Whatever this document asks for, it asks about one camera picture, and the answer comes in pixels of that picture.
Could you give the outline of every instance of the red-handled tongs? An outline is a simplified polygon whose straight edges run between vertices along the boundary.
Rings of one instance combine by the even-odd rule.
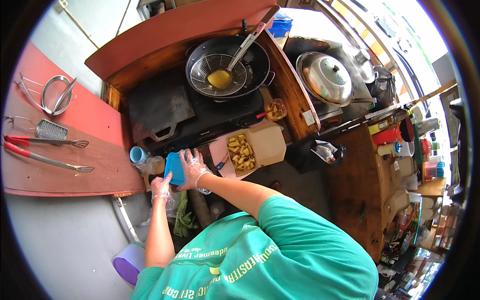
[[[14,144],[12,144],[10,142],[7,142],[7,141],[3,142],[3,147],[5,149],[8,149],[8,150],[16,153],[16,154],[20,154],[20,155],[25,156],[25,157],[33,158],[35,160],[42,161],[44,163],[51,164],[51,165],[54,165],[54,166],[67,168],[67,169],[70,169],[70,170],[75,170],[75,171],[81,172],[81,173],[90,173],[91,171],[93,171],[95,169],[94,167],[73,166],[73,165],[62,163],[62,162],[59,162],[59,161],[56,161],[56,160],[53,160],[53,159],[50,159],[50,158],[46,158],[46,157],[40,156],[38,154],[31,153],[30,151],[27,151],[27,150],[22,149],[20,147],[17,147]]]
[[[29,136],[21,135],[4,135],[3,138],[5,141],[15,144],[28,146],[30,143],[39,143],[39,144],[52,144],[52,145],[71,145],[77,148],[85,148],[88,146],[88,141],[76,140],[76,141],[63,141],[63,140],[51,140],[51,139],[37,139]]]

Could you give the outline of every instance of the green vegetable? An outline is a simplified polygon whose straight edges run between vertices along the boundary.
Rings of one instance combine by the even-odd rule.
[[[175,219],[175,226],[173,228],[173,234],[179,237],[188,236],[188,229],[193,227],[193,220],[195,219],[190,219],[191,212],[185,214],[187,202],[187,191],[182,191],[180,195],[180,205],[177,210],[177,218]]]

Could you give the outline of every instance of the light blue cup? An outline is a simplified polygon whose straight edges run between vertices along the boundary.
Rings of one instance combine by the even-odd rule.
[[[139,163],[147,159],[147,152],[140,148],[139,146],[135,146],[130,149],[130,160],[134,163]]]

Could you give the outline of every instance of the blue lid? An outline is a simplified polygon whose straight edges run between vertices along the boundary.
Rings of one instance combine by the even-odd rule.
[[[183,173],[183,167],[180,161],[179,153],[169,153],[167,155],[167,161],[165,163],[165,176],[168,172],[172,171],[172,180],[171,184],[183,185],[185,183],[185,175]]]
[[[400,148],[403,147],[403,146],[400,146],[400,143],[396,142],[394,147],[395,147],[395,152],[400,152]]]

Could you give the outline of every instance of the gloved hand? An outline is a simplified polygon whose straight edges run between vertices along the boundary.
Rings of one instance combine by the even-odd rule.
[[[180,160],[185,174],[185,183],[179,186],[179,191],[197,189],[198,179],[206,173],[213,174],[204,163],[204,158],[198,149],[193,150],[193,156],[190,149],[180,150]]]
[[[164,178],[156,177],[150,184],[152,189],[152,203],[161,200],[162,205],[165,206],[167,200],[172,197],[170,180],[172,179],[172,172],[169,172]]]

